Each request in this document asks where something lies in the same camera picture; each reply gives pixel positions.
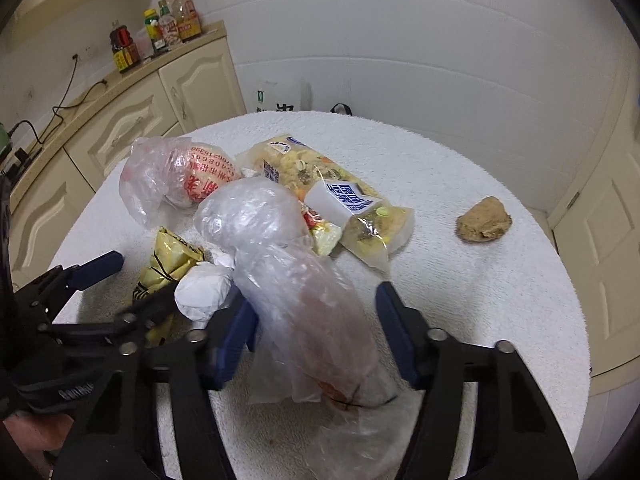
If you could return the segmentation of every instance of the round table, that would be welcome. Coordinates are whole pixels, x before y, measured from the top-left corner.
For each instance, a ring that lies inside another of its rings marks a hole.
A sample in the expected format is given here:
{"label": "round table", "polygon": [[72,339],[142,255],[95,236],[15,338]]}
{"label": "round table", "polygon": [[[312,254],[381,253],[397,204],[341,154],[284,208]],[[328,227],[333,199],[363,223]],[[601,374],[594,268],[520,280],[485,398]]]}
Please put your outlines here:
{"label": "round table", "polygon": [[[384,194],[415,209],[415,231],[392,257],[390,279],[408,306],[431,326],[460,341],[493,346],[512,341],[553,409],[574,449],[589,391],[589,350],[584,318],[564,266],[542,229],[500,182],[458,153],[394,126],[320,112],[262,112],[201,128],[189,136],[221,146],[230,155],[256,142],[292,135],[332,158]],[[107,177],[73,226],[52,265],[71,266],[117,250],[122,271],[77,293],[57,322],[110,320],[130,301],[140,269],[153,250],[155,230],[128,215],[118,195],[124,163]],[[470,244],[454,234],[457,216],[486,196],[497,196],[513,218],[495,242]],[[174,226],[192,243],[200,237],[190,219]],[[381,276],[347,251],[337,265],[351,278],[367,311],[378,348],[390,370],[388,352],[374,310]],[[248,406],[246,356],[236,377],[210,398],[232,465],[241,480],[313,478],[302,459],[306,444],[328,410],[318,404],[281,402]],[[467,389],[455,472],[465,471],[470,451],[473,392]],[[179,475],[170,408],[159,403],[159,426],[167,474]],[[387,475],[393,478],[393,472]]]}

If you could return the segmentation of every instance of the door frame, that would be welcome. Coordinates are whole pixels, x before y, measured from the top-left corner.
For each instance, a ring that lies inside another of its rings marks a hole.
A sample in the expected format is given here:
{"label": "door frame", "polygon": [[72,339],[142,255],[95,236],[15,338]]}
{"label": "door frame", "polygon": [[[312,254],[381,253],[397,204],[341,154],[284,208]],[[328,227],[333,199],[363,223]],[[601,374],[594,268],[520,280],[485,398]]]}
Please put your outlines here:
{"label": "door frame", "polygon": [[547,220],[551,229],[555,228],[558,222],[561,221],[567,212],[568,205],[571,203],[572,198],[577,192],[582,190],[590,178],[591,173],[593,173],[593,170],[595,170],[598,165],[600,157],[609,143],[613,129],[616,127],[618,118],[620,117],[620,110],[622,110],[622,105],[627,94],[632,92],[634,99],[638,98],[640,49],[638,49],[638,45],[632,37],[631,32],[626,28],[622,20],[620,20],[620,27],[624,29],[619,36],[622,38],[620,57],[618,58],[616,75],[613,79],[613,88],[607,101],[607,108],[605,109],[602,123],[591,143],[589,151],[578,167],[574,180],[548,216]]}

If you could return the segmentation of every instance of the table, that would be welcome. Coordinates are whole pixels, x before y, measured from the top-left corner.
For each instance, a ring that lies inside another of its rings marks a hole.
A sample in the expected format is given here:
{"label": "table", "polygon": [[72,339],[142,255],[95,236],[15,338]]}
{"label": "table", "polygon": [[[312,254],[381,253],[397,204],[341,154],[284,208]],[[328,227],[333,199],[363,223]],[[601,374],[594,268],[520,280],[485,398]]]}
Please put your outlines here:
{"label": "table", "polygon": [[[542,229],[502,184],[456,152],[417,134],[382,123],[320,112],[263,112],[193,132],[197,142],[234,155],[277,135],[293,135],[332,158],[388,197],[415,209],[409,243],[392,258],[391,281],[404,302],[431,326],[459,340],[492,346],[512,341],[553,409],[571,450],[575,448],[589,391],[589,350],[580,304],[566,271]],[[118,195],[118,165],[82,213],[52,265],[70,266],[110,250],[125,257],[122,271],[77,293],[57,322],[110,320],[127,304],[140,269],[148,263],[156,232],[128,215]],[[497,196],[513,218],[500,240],[464,243],[454,234],[457,216],[485,196]],[[198,243],[190,221],[176,231]],[[378,273],[347,251],[335,258],[365,305],[378,348],[394,368],[374,312]],[[303,463],[306,443],[328,421],[318,404],[282,402],[247,406],[245,358],[222,392],[210,394],[220,431],[238,478],[313,478]],[[465,394],[455,471],[470,452],[473,390]],[[159,403],[167,474],[179,475],[166,396]]]}

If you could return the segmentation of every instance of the silver bolt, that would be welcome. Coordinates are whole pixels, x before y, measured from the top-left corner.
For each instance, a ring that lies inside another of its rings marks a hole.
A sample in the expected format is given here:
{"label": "silver bolt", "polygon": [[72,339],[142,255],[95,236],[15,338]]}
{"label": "silver bolt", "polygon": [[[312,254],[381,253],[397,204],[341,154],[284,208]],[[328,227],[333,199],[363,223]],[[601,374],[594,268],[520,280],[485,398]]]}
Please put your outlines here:
{"label": "silver bolt", "polygon": [[189,330],[186,338],[189,343],[198,343],[207,338],[207,333],[204,330]]}
{"label": "silver bolt", "polygon": [[123,343],[120,345],[120,353],[122,355],[131,355],[135,354],[138,350],[138,345],[133,342]]}
{"label": "silver bolt", "polygon": [[503,354],[513,354],[516,351],[516,347],[513,346],[513,343],[511,343],[511,341],[505,341],[504,339],[502,341],[498,341],[495,344],[495,347]]}
{"label": "silver bolt", "polygon": [[432,341],[444,341],[449,334],[441,328],[432,328],[427,332],[427,337]]}

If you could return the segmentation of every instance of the clear plastic bag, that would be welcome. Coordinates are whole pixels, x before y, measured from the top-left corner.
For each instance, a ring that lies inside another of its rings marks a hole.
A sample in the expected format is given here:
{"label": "clear plastic bag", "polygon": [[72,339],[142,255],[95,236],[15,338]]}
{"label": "clear plastic bag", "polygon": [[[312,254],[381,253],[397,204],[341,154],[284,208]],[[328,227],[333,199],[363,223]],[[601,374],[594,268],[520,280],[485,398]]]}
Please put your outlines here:
{"label": "clear plastic bag", "polygon": [[189,137],[141,138],[122,169],[120,197],[133,219],[149,228],[161,222],[163,202],[188,209],[237,178],[240,172],[217,146]]}
{"label": "clear plastic bag", "polygon": [[207,242],[234,254],[241,246],[313,242],[300,213],[300,202],[285,187],[256,176],[226,184],[204,199],[193,225]]}
{"label": "clear plastic bag", "polygon": [[421,403],[420,392],[405,392],[375,410],[338,413],[306,450],[306,464],[319,480],[378,478],[402,460]]}
{"label": "clear plastic bag", "polygon": [[238,155],[238,164],[286,186],[344,230],[344,247],[384,272],[389,254],[414,230],[414,210],[391,205],[371,186],[291,136],[256,144]]}
{"label": "clear plastic bag", "polygon": [[376,368],[378,350],[353,285],[334,263],[296,242],[243,246],[234,282],[257,312],[274,360],[286,367],[282,398],[308,397],[295,389],[302,376],[335,402],[350,402]]}

